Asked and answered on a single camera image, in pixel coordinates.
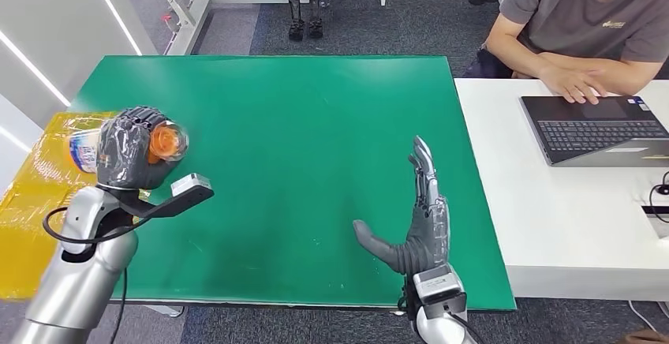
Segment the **wire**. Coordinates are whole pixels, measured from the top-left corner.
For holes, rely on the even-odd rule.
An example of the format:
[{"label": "wire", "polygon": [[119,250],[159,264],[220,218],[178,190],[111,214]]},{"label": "wire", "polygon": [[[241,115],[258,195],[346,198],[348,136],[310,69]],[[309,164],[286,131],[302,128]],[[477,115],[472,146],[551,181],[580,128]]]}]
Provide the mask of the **wire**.
[{"label": "wire", "polygon": [[669,172],[666,172],[666,173],[664,174],[664,176],[662,176],[662,184],[660,184],[660,185],[655,185],[655,186],[652,187],[652,189],[650,189],[650,194],[648,195],[648,204],[650,205],[650,210],[652,211],[652,213],[654,214],[654,216],[655,216],[656,218],[658,218],[661,222],[665,222],[665,223],[669,224],[669,220],[666,220],[666,219],[662,218],[662,217],[660,216],[660,214],[658,214],[657,211],[655,210],[655,206],[653,206],[653,204],[652,204],[652,195],[653,195],[653,193],[655,193],[655,191],[656,191],[657,189],[659,189],[659,188],[661,188],[661,187],[663,187],[663,186],[664,186],[664,187],[669,186],[669,185],[667,185],[667,175],[669,175]]},{"label": "wire", "polygon": [[68,208],[67,206],[63,206],[61,208],[55,208],[54,210],[49,211],[47,213],[47,215],[44,217],[44,219],[42,220],[42,227],[44,227],[44,230],[47,232],[47,234],[49,234],[51,237],[56,238],[60,241],[64,241],[65,243],[73,243],[73,244],[98,244],[98,243],[102,243],[102,242],[105,242],[105,241],[109,241],[111,239],[115,239],[119,236],[123,236],[130,231],[136,230],[137,228],[141,227],[146,222],[151,220],[151,218],[144,218],[144,219],[140,220],[139,222],[137,222],[135,224],[132,224],[131,226],[128,226],[128,228],[126,228],[125,230],[121,230],[121,231],[118,231],[117,233],[107,235],[107,236],[103,236],[103,237],[94,237],[92,239],[74,239],[72,237],[66,237],[66,236],[60,235],[59,233],[54,231],[54,229],[52,229],[51,226],[49,226],[49,219],[51,219],[51,216],[54,215],[54,214],[57,214],[59,212],[65,211],[65,210],[67,210],[67,208]]},{"label": "wire", "polygon": [[657,330],[652,326],[652,324],[650,324],[650,322],[648,322],[648,320],[647,320],[646,318],[644,318],[644,316],[641,315],[641,314],[634,308],[634,306],[632,305],[632,301],[627,301],[627,304],[630,305],[630,308],[632,309],[632,312],[634,312],[634,315],[638,316],[639,319],[643,320],[644,323],[646,323],[646,325],[647,325],[648,327],[650,327],[651,330],[657,332]]},{"label": "wire", "polygon": [[121,320],[123,319],[123,308],[125,307],[125,293],[128,291],[128,268],[123,269],[123,292],[121,294],[121,309],[118,310],[118,317],[116,318],[116,327],[114,327],[114,333],[111,334],[110,344],[114,344],[116,340],[116,334],[118,333],[118,328],[121,326]]},{"label": "wire", "polygon": [[664,316],[666,316],[669,319],[669,312],[667,311],[669,306],[667,306],[667,302],[657,302],[657,305],[660,307],[660,310],[662,311]]},{"label": "wire", "polygon": [[457,316],[457,315],[455,315],[455,314],[451,314],[451,316],[453,316],[453,318],[454,318],[455,320],[457,320],[460,324],[462,324],[463,326],[465,326],[465,328],[467,328],[467,331],[473,333],[474,336],[477,337],[477,340],[478,340],[479,344],[485,344],[485,341],[483,340],[483,338],[481,337],[481,335],[479,335],[479,333],[477,332],[477,330],[475,330],[475,329],[469,324],[469,322],[467,322],[466,320],[462,319],[460,316]]}]

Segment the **white wall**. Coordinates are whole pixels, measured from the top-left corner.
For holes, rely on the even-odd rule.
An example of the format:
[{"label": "white wall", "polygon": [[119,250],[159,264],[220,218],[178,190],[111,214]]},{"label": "white wall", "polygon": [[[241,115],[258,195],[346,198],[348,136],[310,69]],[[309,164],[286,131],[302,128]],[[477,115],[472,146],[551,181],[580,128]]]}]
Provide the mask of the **white wall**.
[{"label": "white wall", "polygon": [[[42,135],[42,129],[0,95],[0,127],[12,133],[21,143],[32,147]],[[0,133],[0,196],[23,164],[28,152]]]},{"label": "white wall", "polygon": [[[143,54],[155,48],[129,0],[111,0]],[[72,99],[105,54],[136,54],[105,0],[3,0],[0,32]],[[65,106],[0,43],[0,95],[44,127]]]}]

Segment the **floor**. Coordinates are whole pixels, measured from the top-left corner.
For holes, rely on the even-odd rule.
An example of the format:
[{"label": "floor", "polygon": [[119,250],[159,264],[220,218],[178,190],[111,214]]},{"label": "floor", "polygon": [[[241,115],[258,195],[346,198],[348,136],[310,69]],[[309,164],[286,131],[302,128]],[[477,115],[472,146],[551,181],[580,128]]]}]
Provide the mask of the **floor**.
[{"label": "floor", "polygon": [[[170,31],[164,0],[131,0],[159,52]],[[323,10],[324,37],[287,39],[283,5],[212,10],[196,54],[445,54],[457,76],[471,62],[498,6],[466,0],[332,0]],[[660,331],[667,318],[652,302],[635,304]],[[25,302],[0,302],[0,344],[20,323]],[[117,305],[110,305],[90,343],[106,343]],[[613,343],[644,324],[625,301],[518,299],[516,312],[474,312],[485,343]],[[139,305],[126,307],[116,343],[418,343],[405,317],[387,312],[280,308],[190,307],[178,318]]]}]

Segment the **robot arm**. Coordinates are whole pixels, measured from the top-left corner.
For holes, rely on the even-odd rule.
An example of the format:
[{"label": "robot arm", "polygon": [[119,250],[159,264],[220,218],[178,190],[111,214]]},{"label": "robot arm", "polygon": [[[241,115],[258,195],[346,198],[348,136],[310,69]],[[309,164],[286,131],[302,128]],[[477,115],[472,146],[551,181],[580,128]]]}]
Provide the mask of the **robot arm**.
[{"label": "robot arm", "polygon": [[353,222],[358,242],[392,270],[405,275],[409,319],[427,344],[476,344],[464,321],[466,293],[448,264],[448,206],[439,194],[430,148],[416,136],[409,156],[416,173],[416,202],[406,242],[391,245],[374,236],[361,220]]},{"label": "robot arm", "polygon": [[[150,219],[178,215],[213,196],[208,182],[191,174],[175,182],[174,195],[158,206],[139,199],[139,189],[160,186],[184,155],[187,141],[177,129],[149,107],[125,110],[104,123],[98,185],[80,189],[67,208],[44,219],[44,228],[59,242],[12,343],[86,342],[137,250],[133,231]],[[170,148],[178,151],[166,151]],[[49,218],[60,211],[65,211],[65,220],[57,234]],[[133,216],[142,219],[133,223]]]}]

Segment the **green mat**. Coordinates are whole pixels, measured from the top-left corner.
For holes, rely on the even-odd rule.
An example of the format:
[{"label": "green mat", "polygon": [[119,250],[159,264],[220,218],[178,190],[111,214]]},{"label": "green mat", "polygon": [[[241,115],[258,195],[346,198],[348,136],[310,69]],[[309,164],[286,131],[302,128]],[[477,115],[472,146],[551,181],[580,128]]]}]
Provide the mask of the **green mat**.
[{"label": "green mat", "polygon": [[192,172],[216,194],[137,231],[128,299],[395,306],[402,277],[358,245],[351,222],[403,241],[407,155],[421,135],[469,307],[515,308],[445,58],[108,56],[70,110],[139,104],[190,136],[152,202]]}]

